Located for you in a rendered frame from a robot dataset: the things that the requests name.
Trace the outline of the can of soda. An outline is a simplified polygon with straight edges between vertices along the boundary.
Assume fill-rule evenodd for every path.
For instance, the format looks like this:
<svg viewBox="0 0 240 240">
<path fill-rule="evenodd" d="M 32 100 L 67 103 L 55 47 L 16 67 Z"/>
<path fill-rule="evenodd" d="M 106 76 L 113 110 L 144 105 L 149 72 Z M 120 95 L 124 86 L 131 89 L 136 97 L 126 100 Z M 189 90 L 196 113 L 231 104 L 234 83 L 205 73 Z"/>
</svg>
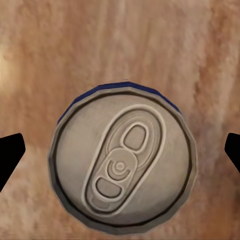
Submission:
<svg viewBox="0 0 240 240">
<path fill-rule="evenodd" d="M 171 221 L 199 173 L 197 142 L 179 108 L 130 81 L 75 98 L 54 128 L 46 160 L 64 211 L 114 237 Z"/>
</svg>

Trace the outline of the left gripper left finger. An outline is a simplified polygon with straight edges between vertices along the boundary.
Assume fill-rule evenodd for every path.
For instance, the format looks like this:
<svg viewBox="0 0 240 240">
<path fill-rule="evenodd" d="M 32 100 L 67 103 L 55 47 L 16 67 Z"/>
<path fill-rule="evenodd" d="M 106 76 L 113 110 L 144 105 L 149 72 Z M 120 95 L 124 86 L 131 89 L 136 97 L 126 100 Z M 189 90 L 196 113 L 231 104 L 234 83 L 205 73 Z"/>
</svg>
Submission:
<svg viewBox="0 0 240 240">
<path fill-rule="evenodd" d="M 0 192 L 26 151 L 21 133 L 0 138 Z"/>
</svg>

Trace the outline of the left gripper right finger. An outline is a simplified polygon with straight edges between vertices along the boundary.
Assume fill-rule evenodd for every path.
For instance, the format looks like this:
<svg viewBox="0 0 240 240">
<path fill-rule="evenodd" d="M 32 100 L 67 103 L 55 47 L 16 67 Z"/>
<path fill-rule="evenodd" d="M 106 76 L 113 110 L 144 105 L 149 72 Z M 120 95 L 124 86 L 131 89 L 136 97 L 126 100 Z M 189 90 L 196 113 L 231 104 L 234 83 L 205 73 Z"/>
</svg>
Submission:
<svg viewBox="0 0 240 240">
<path fill-rule="evenodd" d="M 240 134 L 229 133 L 224 150 L 240 172 Z"/>
</svg>

